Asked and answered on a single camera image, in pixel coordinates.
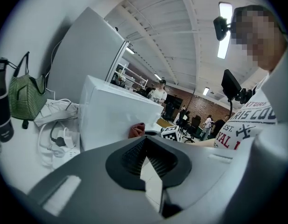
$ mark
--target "fluorescent light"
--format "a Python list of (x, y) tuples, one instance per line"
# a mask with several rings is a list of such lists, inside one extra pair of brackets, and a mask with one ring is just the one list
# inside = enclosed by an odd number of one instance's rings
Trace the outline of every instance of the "fluorescent light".
[(126, 50), (127, 50), (129, 53), (131, 53), (131, 54), (135, 54), (134, 51), (133, 51), (132, 49), (128, 48), (128, 47), (126, 48)]
[(208, 88), (208, 87), (205, 87), (204, 92), (203, 92), (203, 95), (206, 95), (206, 94), (208, 93), (208, 91), (209, 91), (209, 88)]
[(162, 80), (157, 74), (154, 74), (154, 75), (157, 77), (157, 79)]
[[(227, 18), (227, 24), (231, 23), (232, 5), (229, 3), (219, 3), (219, 14), (223, 18)], [(219, 42), (218, 58), (225, 59), (230, 41), (230, 31), (227, 32), (226, 37)]]

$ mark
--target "striped bag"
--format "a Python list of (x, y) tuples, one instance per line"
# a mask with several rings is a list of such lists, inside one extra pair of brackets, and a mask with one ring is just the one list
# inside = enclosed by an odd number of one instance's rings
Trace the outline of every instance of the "striped bag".
[[(25, 58), (25, 75), (17, 77)], [(29, 76), (28, 58), (29, 52), (25, 54), (14, 72), (9, 86), (8, 99), (12, 117), (34, 120), (47, 101), (45, 98), (46, 79), (44, 75), (37, 79)]]

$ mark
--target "ceiling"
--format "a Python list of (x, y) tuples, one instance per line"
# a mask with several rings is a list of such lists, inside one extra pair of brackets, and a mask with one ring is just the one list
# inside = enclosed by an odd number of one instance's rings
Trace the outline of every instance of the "ceiling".
[(229, 44), (226, 58), (217, 57), (213, 20), (219, 16), (219, 2), (231, 3), (233, 9), (264, 4), (262, 0), (124, 0), (105, 20), (130, 41), (134, 60), (151, 75), (157, 73), (198, 95), (209, 87), (209, 98), (227, 104), (220, 85), (225, 69), (244, 88), (253, 88), (265, 72), (240, 45)]

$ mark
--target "white table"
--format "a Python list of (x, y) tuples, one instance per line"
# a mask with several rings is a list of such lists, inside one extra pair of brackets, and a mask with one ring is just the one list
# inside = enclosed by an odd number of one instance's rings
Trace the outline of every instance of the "white table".
[[(41, 112), (44, 116), (50, 114), (46, 106), (43, 107)], [(22, 123), (23, 120), (12, 118), (14, 136), (9, 142), (2, 143), (0, 170), (8, 184), (27, 194), (35, 184), (51, 172), (51, 167), (44, 166), (38, 155), (37, 140), (40, 127), (29, 121), (28, 129), (25, 130), (22, 129)], [(49, 133), (52, 125), (53, 123), (48, 124), (41, 134), (43, 145), (49, 145)], [(60, 128), (60, 126), (56, 126), (54, 133), (57, 133)], [(158, 124), (147, 125), (145, 129), (160, 131), (161, 126)], [(47, 153), (48, 155), (45, 158), (49, 161), (51, 153), (49, 151)]]

